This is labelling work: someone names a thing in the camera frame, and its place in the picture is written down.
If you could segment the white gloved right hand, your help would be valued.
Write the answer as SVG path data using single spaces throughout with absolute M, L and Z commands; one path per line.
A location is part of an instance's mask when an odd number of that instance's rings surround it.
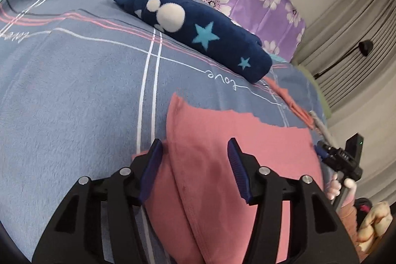
M 348 204 L 354 200 L 357 184 L 354 180 L 347 178 L 344 180 L 343 184 L 338 181 L 338 174 L 334 173 L 330 183 L 327 185 L 325 194 L 329 200 L 334 200 L 337 196 L 341 194 L 341 189 L 345 188 L 346 196 L 344 198 L 344 203 Z

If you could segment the orange sleeved forearm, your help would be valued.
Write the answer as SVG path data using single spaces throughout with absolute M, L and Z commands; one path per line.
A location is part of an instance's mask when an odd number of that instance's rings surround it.
M 354 207 L 355 197 L 346 197 L 343 205 L 337 211 L 347 233 L 351 240 L 356 242 L 358 240 L 357 229 L 357 210 Z

